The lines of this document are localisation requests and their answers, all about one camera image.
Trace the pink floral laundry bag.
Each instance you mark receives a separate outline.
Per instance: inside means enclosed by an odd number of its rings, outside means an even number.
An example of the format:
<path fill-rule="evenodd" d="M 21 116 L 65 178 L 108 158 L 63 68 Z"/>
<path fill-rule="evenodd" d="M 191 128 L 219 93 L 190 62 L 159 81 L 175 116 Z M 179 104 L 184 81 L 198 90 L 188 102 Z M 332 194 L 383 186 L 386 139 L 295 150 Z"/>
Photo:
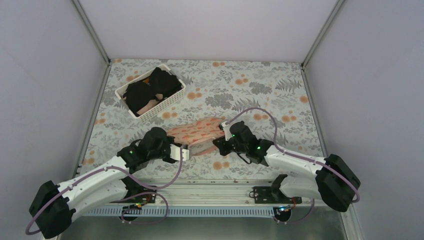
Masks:
<path fill-rule="evenodd" d="M 206 117 L 193 123 L 179 125 L 166 130 L 168 136 L 174 137 L 175 142 L 187 145 L 192 157 L 209 154 L 217 149 L 213 144 L 224 136 L 219 128 L 223 119 L 219 117 Z"/>

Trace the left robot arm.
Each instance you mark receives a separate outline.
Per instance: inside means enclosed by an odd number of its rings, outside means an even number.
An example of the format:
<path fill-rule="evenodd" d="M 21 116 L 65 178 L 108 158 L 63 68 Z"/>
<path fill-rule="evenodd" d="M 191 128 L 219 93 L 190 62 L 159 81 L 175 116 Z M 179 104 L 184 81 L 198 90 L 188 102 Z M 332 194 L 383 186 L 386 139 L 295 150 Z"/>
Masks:
<path fill-rule="evenodd" d="M 51 180 L 44 182 L 29 207 L 32 219 L 25 234 L 41 233 L 46 239 L 51 239 L 97 207 L 114 202 L 134 202 L 140 190 L 128 181 L 153 191 L 160 189 L 141 182 L 134 173 L 152 160 L 178 163 L 181 169 L 183 162 L 191 156 L 188 145 L 177 143 L 175 137 L 167 135 L 164 129 L 153 127 L 143 138 L 123 147 L 95 169 L 58 184 Z"/>

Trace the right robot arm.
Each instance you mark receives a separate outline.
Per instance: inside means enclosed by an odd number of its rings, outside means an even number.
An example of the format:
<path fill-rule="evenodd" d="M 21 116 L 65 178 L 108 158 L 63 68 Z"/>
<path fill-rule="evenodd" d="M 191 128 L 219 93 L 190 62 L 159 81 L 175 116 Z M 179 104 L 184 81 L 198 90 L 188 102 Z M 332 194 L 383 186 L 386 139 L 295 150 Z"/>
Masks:
<path fill-rule="evenodd" d="M 222 122 L 224 135 L 213 141 L 220 155 L 235 153 L 247 164 L 282 169 L 274 181 L 271 198 L 278 204 L 301 197 L 323 201 L 338 212 L 346 212 L 358 201 L 359 178 L 336 154 L 316 157 L 288 150 L 274 141 L 257 138 L 243 121 Z"/>

